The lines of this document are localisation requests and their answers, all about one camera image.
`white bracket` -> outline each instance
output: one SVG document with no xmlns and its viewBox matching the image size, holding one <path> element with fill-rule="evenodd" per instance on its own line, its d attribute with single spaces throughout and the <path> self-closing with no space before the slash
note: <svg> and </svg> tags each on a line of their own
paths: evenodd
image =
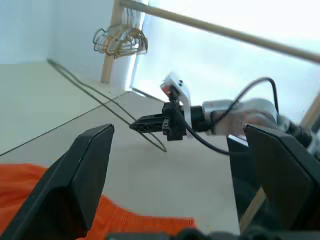
<svg viewBox="0 0 320 240">
<path fill-rule="evenodd" d="M 174 87 L 176 90 L 174 94 L 177 95 L 178 100 L 183 104 L 184 119 L 186 123 L 192 128 L 191 100 L 189 90 L 186 84 L 181 79 L 179 79 L 174 72 L 169 73 L 160 85 L 160 88 L 168 97 L 171 94 L 172 87 Z M 192 135 L 189 131 L 186 131 L 186 135 L 188 138 L 192 138 Z"/>
</svg>

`window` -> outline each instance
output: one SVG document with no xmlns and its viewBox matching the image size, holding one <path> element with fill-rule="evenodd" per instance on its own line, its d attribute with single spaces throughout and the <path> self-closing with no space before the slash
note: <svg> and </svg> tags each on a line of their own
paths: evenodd
<svg viewBox="0 0 320 240">
<path fill-rule="evenodd" d="M 259 37 L 320 52 L 317 1 L 153 0 L 150 5 Z M 131 86 L 167 101 L 160 83 L 171 71 L 188 85 L 192 105 L 233 99 L 249 82 L 268 76 L 278 89 L 280 112 L 300 122 L 320 89 L 320 67 L 254 45 L 147 15 L 146 55 L 138 56 Z M 264 83 L 246 98 L 273 101 Z"/>
</svg>

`white wall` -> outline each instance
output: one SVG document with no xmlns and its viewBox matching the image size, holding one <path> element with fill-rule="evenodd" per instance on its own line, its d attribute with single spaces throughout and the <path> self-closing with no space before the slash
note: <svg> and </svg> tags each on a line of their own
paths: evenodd
<svg viewBox="0 0 320 240">
<path fill-rule="evenodd" d="M 0 0 L 0 64 L 48 56 L 52 0 Z"/>
<path fill-rule="evenodd" d="M 100 81 L 104 54 L 93 49 L 93 35 L 111 23 L 113 0 L 55 0 L 49 57 L 87 81 Z"/>
</svg>

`orange fabric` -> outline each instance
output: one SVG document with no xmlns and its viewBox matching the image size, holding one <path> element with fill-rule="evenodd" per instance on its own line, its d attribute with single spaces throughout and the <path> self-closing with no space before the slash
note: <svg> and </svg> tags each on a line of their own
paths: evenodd
<svg viewBox="0 0 320 240">
<path fill-rule="evenodd" d="M 33 164 L 0 165 L 0 233 L 4 231 L 22 203 L 47 169 Z M 193 228 L 192 218 L 140 216 L 127 211 L 101 196 L 91 230 L 86 240 L 105 239 L 116 232 L 164 232 L 175 235 L 184 228 Z"/>
</svg>

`table surface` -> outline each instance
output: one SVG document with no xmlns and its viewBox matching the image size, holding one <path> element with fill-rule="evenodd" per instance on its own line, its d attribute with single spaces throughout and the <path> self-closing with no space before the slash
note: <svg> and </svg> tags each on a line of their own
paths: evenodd
<svg viewBox="0 0 320 240">
<path fill-rule="evenodd" d="M 157 114 L 163 103 L 133 92 L 118 98 L 133 116 Z M 114 103 L 107 104 L 126 116 Z M 194 217 L 204 233 L 239 233 L 230 161 L 195 139 L 167 142 L 162 152 L 100 106 L 0 157 L 0 163 L 50 166 L 87 129 L 114 124 L 115 132 L 103 194 L 116 204 L 146 216 Z M 225 137 L 203 136 L 227 149 Z"/>
</svg>

